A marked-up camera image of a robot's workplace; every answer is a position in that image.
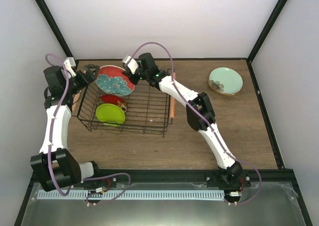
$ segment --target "black wire rack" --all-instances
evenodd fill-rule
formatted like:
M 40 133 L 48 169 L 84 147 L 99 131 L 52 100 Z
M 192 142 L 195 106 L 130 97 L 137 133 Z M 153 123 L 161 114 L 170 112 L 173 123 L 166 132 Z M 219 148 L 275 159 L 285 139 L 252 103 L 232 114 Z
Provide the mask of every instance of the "black wire rack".
M 87 86 L 80 97 L 77 118 L 89 130 L 129 131 L 142 134 L 165 135 L 167 127 L 172 124 L 169 119 L 170 95 L 151 87 L 148 83 L 140 82 L 128 96 L 121 97 L 126 105 L 126 118 L 123 124 L 101 122 L 95 115 L 99 99 L 104 93 L 96 84 Z

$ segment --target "brown wood surface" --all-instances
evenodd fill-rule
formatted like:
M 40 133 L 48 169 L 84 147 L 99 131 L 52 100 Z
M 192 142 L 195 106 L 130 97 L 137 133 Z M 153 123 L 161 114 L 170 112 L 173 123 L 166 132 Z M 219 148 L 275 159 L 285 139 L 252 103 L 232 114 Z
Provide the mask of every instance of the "brown wood surface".
M 120 61 L 81 61 L 79 69 L 87 64 L 122 65 Z M 157 61 L 157 64 L 160 69 L 170 68 L 169 61 Z M 218 67 L 232 68 L 242 76 L 243 88 L 237 95 L 224 96 L 209 87 L 208 76 Z M 259 169 L 277 168 L 245 61 L 175 61 L 175 71 L 177 81 L 209 95 L 221 135 L 238 159 Z M 188 126 L 185 108 L 179 102 L 175 104 L 175 118 L 165 138 L 130 132 L 88 131 L 72 117 L 68 148 L 79 163 L 94 160 L 100 168 L 217 169 L 212 151 L 204 138 Z

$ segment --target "red plate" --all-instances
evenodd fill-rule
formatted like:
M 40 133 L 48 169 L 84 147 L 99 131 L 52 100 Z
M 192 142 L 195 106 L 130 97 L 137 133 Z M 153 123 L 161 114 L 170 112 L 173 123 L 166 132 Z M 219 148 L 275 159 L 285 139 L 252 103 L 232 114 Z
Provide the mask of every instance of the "red plate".
M 125 101 L 118 97 L 118 96 L 115 96 L 115 95 L 110 95 L 110 94 L 106 94 L 106 95 L 103 95 L 100 97 L 100 103 L 103 104 L 103 103 L 110 103 L 110 104 L 113 104 L 113 105 L 116 105 L 118 106 L 119 108 L 121 108 L 125 113 L 127 111 L 127 106 L 126 106 L 126 103 Z
M 123 75 L 124 69 L 107 65 L 100 68 L 96 83 L 107 94 L 126 96 L 134 90 L 134 84 Z

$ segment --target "mint green plate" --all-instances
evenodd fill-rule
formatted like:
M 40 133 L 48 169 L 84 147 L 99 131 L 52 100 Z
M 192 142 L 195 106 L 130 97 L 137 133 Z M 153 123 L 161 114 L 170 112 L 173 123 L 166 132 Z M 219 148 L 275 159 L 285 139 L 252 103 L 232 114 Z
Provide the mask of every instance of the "mint green plate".
M 208 84 L 216 92 L 232 96 L 241 90 L 243 79 L 230 68 L 216 68 L 210 73 Z

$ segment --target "floral bowl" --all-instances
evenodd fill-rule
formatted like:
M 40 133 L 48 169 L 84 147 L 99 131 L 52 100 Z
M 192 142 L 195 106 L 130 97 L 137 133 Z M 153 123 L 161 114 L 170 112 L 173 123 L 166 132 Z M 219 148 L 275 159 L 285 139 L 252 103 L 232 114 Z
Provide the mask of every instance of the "floral bowl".
M 241 90 L 243 79 L 235 70 L 216 68 L 210 73 L 208 84 L 216 92 L 232 96 Z
M 123 75 L 123 71 L 124 69 L 117 66 L 103 66 L 98 73 L 96 84 L 107 94 L 118 97 L 129 95 L 134 90 L 134 84 Z

